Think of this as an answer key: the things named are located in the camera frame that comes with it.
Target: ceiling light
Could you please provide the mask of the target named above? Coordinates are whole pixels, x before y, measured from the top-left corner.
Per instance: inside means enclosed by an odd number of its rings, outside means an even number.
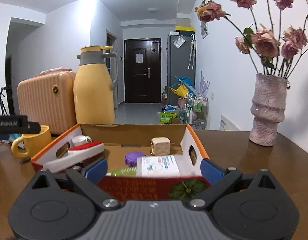
[[[157,12],[158,12],[158,9],[157,9],[157,8],[149,8],[149,9],[147,9],[147,11],[148,11],[149,13],[157,13]]]

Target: yellow mug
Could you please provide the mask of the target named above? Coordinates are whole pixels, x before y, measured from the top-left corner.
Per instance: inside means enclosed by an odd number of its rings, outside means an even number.
[[[24,142],[27,152],[22,153],[18,149],[18,144]],[[50,134],[49,126],[41,125],[41,132],[39,134],[23,134],[21,137],[13,141],[12,153],[16,158],[33,158],[37,153],[44,149],[52,142],[52,135]]]

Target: tiled floor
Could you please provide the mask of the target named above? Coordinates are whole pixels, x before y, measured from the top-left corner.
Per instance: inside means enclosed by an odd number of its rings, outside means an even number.
[[[159,124],[161,104],[129,103],[115,110],[117,124]]]

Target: wooden tabletop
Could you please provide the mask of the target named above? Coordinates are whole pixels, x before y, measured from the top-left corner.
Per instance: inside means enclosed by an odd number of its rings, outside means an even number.
[[[308,240],[308,154],[278,134],[274,147],[249,141],[249,132],[198,131],[210,158],[220,166],[237,167],[244,173],[269,169],[300,212],[299,227],[293,240]],[[10,146],[0,146],[0,240],[13,236],[7,215],[11,205],[34,175],[30,163],[20,165]]]

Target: beige cube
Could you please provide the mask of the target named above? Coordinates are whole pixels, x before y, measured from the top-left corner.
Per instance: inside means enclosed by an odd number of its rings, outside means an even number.
[[[155,156],[169,155],[171,141],[167,137],[156,137],[151,140],[152,154]]]

